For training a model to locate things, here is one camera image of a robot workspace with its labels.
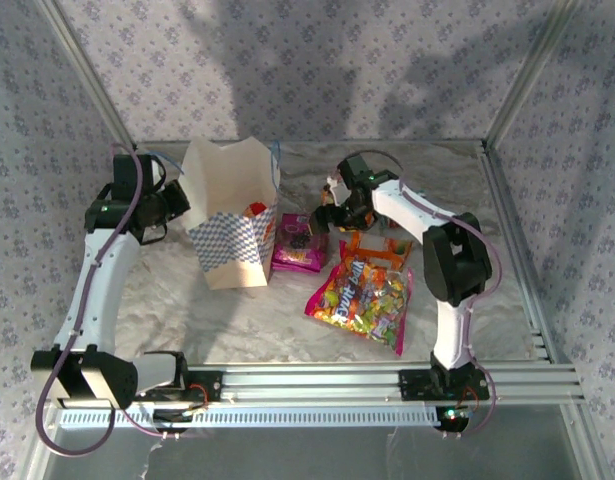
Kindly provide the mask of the white paper bag blue checks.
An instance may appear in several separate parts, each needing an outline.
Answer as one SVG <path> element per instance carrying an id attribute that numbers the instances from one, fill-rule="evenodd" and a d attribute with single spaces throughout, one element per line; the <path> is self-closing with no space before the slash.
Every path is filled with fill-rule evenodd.
<path id="1" fill-rule="evenodd" d="M 210 289 L 268 284 L 281 180 L 280 151 L 249 137 L 229 145 L 191 140 L 178 178 L 190 209 L 180 217 Z M 252 202 L 267 210 L 249 219 Z"/>

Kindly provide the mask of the aluminium frame leg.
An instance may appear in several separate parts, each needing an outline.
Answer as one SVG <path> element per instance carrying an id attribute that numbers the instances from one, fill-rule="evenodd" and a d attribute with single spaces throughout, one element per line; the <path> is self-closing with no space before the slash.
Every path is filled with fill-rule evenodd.
<path id="1" fill-rule="evenodd" d="M 560 406 L 582 480 L 613 480 L 591 415 L 582 404 Z"/>
<path id="2" fill-rule="evenodd" d="M 47 404 L 44 407 L 43 426 L 45 433 L 53 442 L 56 441 L 59 418 L 60 411 L 54 405 Z M 19 480 L 43 480 L 45 470 L 53 456 L 53 452 L 38 437 L 37 431 L 33 430 Z"/>

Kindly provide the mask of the wide aluminium base rail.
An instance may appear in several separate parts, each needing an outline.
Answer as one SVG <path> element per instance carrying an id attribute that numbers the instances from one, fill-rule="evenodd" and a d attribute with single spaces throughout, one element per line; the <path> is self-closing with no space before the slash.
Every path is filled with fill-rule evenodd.
<path id="1" fill-rule="evenodd" d="M 317 404 L 369 405 L 406 402 L 398 387 L 400 370 L 431 369 L 423 363 L 316 363 L 199 365 L 189 368 L 192 378 L 220 377 L 219 401 L 240 405 Z M 490 390 L 489 400 L 410 401 L 455 405 L 460 401 L 486 405 L 580 403 L 584 394 L 573 366 L 545 362 L 503 361 L 481 371 Z"/>

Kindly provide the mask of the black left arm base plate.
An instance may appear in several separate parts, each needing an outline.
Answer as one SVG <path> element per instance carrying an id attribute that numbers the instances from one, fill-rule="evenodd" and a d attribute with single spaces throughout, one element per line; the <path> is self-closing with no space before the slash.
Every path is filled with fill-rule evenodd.
<path id="1" fill-rule="evenodd" d="M 181 383 L 163 385 L 138 392 L 135 400 L 146 402 L 187 402 L 205 404 L 220 399 L 222 384 L 221 378 L 200 377 L 193 378 L 188 384 Z"/>

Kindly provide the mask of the aluminium frame post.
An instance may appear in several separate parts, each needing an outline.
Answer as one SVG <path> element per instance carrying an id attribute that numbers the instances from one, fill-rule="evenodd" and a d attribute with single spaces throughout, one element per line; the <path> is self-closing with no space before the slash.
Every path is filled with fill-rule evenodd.
<path id="1" fill-rule="evenodd" d="M 107 94 L 101 78 L 76 35 L 76 30 L 71 26 L 58 0 L 33 1 L 47 20 L 49 27 L 65 51 L 65 55 L 76 72 L 83 88 L 101 114 L 113 138 L 118 142 L 133 146 L 134 141 L 131 135 Z"/>
<path id="2" fill-rule="evenodd" d="M 547 61 L 556 50 L 568 24 L 581 8 L 582 3 L 583 0 L 554 0 L 546 19 L 537 31 L 535 40 L 508 95 L 483 140 L 483 148 L 486 153 L 496 149 L 505 138 Z"/>

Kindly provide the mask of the large fruit balls candy bag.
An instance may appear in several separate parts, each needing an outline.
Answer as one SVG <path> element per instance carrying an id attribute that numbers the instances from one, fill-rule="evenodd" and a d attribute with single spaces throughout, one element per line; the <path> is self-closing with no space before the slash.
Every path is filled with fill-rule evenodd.
<path id="1" fill-rule="evenodd" d="M 413 272 L 396 254 L 339 242 L 339 263 L 306 303 L 321 322 L 403 353 Z"/>

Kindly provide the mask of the orange Fox's candy pack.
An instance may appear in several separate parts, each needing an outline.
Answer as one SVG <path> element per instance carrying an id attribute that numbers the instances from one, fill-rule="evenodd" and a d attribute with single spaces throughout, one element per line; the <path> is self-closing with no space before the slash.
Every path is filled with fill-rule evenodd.
<path id="1" fill-rule="evenodd" d="M 378 216 L 368 231 L 353 231 L 341 243 L 344 256 L 394 271 L 404 269 L 413 248 L 414 241 L 406 236 L 406 231 L 384 216 Z"/>

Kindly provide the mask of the purple pink snack pack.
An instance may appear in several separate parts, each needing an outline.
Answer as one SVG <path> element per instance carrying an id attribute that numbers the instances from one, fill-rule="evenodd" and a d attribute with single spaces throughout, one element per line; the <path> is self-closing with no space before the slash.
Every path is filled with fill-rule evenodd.
<path id="1" fill-rule="evenodd" d="M 279 271 L 320 273 L 327 263 L 327 234 L 312 234 L 309 217 L 284 213 L 276 230 L 271 267 Z"/>

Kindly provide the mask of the thin aluminium frame rail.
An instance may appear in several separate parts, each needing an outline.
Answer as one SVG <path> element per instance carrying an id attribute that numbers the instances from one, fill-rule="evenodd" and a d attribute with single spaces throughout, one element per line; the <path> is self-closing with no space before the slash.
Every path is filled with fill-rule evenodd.
<path id="1" fill-rule="evenodd" d="M 279 142 L 281 147 L 285 146 L 294 146 L 298 144 L 313 144 L 313 145 L 404 145 L 404 144 L 477 144 L 481 145 L 486 143 L 485 139 L 482 138 L 459 138 L 459 139 L 448 139 L 448 138 L 440 138 L 440 139 L 348 139 L 348 140 L 276 140 L 276 139 L 267 139 L 260 140 L 261 143 L 266 145 L 271 145 L 274 142 Z M 136 146 L 138 148 L 165 148 L 165 147 L 186 147 L 191 140 L 174 140 L 174 141 L 164 141 L 164 140 L 145 140 L 141 142 L 137 142 Z"/>

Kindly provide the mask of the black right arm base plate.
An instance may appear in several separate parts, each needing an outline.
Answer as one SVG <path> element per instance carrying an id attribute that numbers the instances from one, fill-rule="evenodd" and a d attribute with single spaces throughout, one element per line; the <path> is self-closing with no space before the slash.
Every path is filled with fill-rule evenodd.
<path id="1" fill-rule="evenodd" d="M 437 368 L 400 370 L 398 387 L 404 401 L 489 400 L 490 390 L 480 370 L 445 375 Z"/>

